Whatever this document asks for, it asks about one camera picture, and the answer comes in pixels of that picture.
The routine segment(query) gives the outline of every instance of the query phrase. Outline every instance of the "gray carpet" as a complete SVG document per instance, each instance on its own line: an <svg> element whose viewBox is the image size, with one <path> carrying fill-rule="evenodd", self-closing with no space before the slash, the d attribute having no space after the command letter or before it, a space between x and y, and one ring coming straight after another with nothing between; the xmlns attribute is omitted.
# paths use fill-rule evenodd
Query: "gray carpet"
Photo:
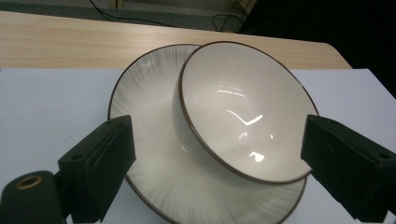
<svg viewBox="0 0 396 224"><path fill-rule="evenodd" d="M60 7L39 4L0 2L0 10L96 21L106 21L107 19L109 19L111 21L117 22L172 26L178 28L235 33L239 31L242 25L241 21L239 21L238 18L235 16L225 17L218 15L214 18L209 16L196 16L164 12L101 9L105 13L116 17L112 18L105 15L107 17L106 19L93 6Z"/></svg>

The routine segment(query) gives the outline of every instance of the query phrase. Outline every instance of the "dark background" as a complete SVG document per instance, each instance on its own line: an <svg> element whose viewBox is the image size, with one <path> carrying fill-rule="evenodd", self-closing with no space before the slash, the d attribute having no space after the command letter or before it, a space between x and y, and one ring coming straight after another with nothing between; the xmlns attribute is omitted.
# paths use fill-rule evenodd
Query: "dark background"
<svg viewBox="0 0 396 224"><path fill-rule="evenodd" d="M396 97L396 17L385 0L258 0L240 33L324 42Z"/></svg>

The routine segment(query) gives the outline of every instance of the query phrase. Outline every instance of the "wood surface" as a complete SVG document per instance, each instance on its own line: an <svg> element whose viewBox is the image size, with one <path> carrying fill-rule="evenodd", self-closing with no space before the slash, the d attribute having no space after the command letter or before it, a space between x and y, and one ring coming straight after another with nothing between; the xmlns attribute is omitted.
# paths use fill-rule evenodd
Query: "wood surface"
<svg viewBox="0 0 396 224"><path fill-rule="evenodd" d="M351 68L325 43L0 11L0 67L126 68L168 45L235 41L289 69Z"/></svg>

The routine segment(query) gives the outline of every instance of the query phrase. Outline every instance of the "white plate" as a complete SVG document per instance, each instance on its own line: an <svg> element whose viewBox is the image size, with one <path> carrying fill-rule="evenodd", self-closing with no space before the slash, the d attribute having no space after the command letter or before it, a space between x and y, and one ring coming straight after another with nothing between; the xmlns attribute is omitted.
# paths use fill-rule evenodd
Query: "white plate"
<svg viewBox="0 0 396 224"><path fill-rule="evenodd" d="M130 114L136 161L127 174L133 189L176 223L278 223L299 202L306 179L264 184L231 172L204 149L177 137L172 101L178 74L197 46L155 49L121 75L109 105L115 118Z"/></svg>
<svg viewBox="0 0 396 224"><path fill-rule="evenodd" d="M306 116L318 112L271 56L240 43L210 43L185 62L178 87L196 137L228 168L276 183L309 174L301 146Z"/></svg>

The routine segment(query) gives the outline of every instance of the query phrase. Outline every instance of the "plate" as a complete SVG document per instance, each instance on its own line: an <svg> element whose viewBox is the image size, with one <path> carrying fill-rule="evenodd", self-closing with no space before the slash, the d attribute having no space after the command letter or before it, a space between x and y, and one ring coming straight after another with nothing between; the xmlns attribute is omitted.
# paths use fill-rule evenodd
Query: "plate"
<svg viewBox="0 0 396 224"><path fill-rule="evenodd" d="M252 181L178 138L174 91L183 63L197 48L155 49L120 76L108 116L132 117L136 161L127 179L142 200L170 222L281 222L299 202L306 178L281 185Z"/></svg>
<svg viewBox="0 0 396 224"><path fill-rule="evenodd" d="M187 122L221 164L276 183L311 171L300 154L306 117L318 111L298 79L268 54L209 43L185 62L178 85Z"/></svg>

